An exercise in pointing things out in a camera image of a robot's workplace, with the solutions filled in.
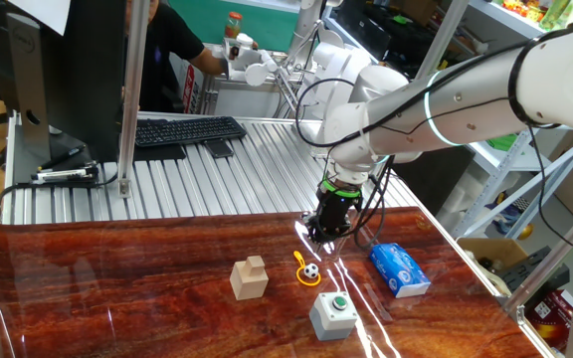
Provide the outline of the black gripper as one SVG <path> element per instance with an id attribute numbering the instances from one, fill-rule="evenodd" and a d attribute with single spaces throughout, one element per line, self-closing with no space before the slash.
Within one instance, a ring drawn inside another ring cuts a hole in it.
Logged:
<path id="1" fill-rule="evenodd" d="M 339 194 L 330 191 L 318 190 L 319 200 L 315 214 L 305 212 L 301 220 L 306 228 L 307 238 L 315 243 L 333 243 L 349 234 L 351 224 L 347 219 L 347 212 L 351 207 L 361 210 L 362 194 L 352 193 L 351 197 L 345 197 L 344 192 Z"/>

